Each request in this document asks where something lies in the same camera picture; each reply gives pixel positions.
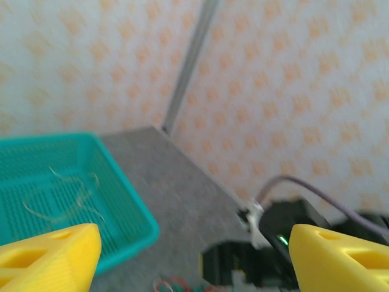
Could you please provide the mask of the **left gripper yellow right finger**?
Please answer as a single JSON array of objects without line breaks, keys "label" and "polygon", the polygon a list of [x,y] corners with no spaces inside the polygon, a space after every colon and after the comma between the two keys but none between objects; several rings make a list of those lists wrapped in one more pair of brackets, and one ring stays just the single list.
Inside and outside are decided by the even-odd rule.
[{"label": "left gripper yellow right finger", "polygon": [[388,246],[297,224],[289,253],[300,291],[388,291]]}]

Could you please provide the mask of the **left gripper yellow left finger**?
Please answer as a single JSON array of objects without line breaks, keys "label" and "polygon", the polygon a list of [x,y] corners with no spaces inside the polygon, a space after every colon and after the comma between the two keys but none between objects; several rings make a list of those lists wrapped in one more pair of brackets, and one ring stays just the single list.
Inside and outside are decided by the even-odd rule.
[{"label": "left gripper yellow left finger", "polygon": [[1,291],[89,291],[102,251],[84,223],[1,246]]}]

